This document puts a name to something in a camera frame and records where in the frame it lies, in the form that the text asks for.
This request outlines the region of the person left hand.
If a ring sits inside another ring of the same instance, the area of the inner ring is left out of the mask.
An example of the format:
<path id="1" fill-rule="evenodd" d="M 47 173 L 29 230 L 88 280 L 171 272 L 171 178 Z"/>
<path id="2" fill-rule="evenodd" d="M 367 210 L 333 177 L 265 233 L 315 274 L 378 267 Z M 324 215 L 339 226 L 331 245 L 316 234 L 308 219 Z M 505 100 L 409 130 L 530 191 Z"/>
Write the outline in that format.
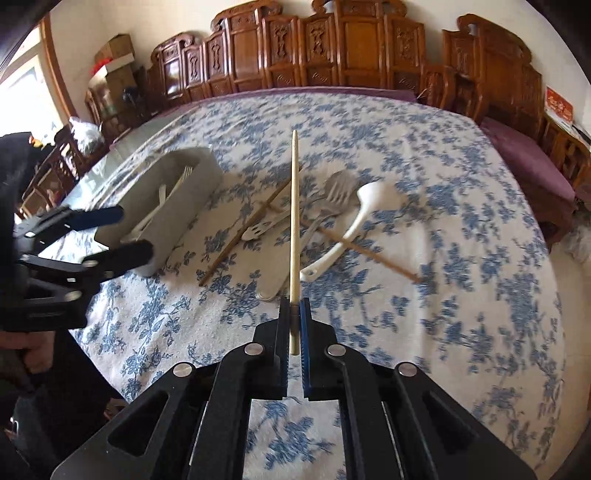
<path id="1" fill-rule="evenodd" d="M 22 354 L 32 374 L 47 372 L 53 365 L 55 332 L 5 332 L 0 334 L 1 349 Z"/>

